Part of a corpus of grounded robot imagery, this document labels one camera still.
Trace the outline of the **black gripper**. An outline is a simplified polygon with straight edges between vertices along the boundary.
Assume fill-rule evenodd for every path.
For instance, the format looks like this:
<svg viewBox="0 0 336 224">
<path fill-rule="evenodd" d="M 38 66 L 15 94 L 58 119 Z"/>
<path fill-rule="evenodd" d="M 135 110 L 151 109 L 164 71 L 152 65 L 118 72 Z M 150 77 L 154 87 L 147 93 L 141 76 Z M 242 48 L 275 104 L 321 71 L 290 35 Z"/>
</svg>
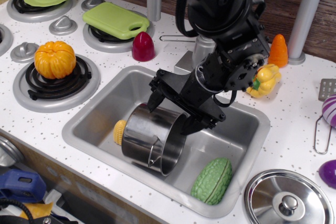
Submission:
<svg viewBox="0 0 336 224">
<path fill-rule="evenodd" d="M 201 65 L 201 72 L 204 73 L 206 84 L 217 77 L 224 86 L 226 68 L 221 63 L 205 61 Z M 147 107 L 153 112 L 164 99 L 172 101 L 190 115 L 182 126 L 181 134 L 191 135 L 202 129 L 212 129 L 217 122 L 225 120 L 221 106 L 213 98 L 215 95 L 216 93 L 210 93 L 197 85 L 193 77 L 189 77 L 179 92 L 169 87 L 156 89 L 150 95 Z"/>
</svg>

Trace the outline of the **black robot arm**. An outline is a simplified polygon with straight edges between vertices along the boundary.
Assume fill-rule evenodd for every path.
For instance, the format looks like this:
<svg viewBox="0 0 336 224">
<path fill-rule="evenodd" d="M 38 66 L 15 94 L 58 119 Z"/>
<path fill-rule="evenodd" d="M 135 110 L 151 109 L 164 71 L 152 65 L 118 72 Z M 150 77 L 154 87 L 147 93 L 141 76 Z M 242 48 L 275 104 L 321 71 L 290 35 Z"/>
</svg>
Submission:
<svg viewBox="0 0 336 224">
<path fill-rule="evenodd" d="M 158 70 L 150 82 L 150 111 L 168 99 L 189 114 L 181 133 L 190 135 L 214 128 L 225 119 L 216 95 L 246 91 L 270 48 L 259 18 L 264 0 L 177 0 L 176 25 L 188 37 L 212 39 L 216 45 L 191 73 L 178 75 Z M 147 0 L 147 17 L 161 18 L 161 0 Z"/>
</svg>

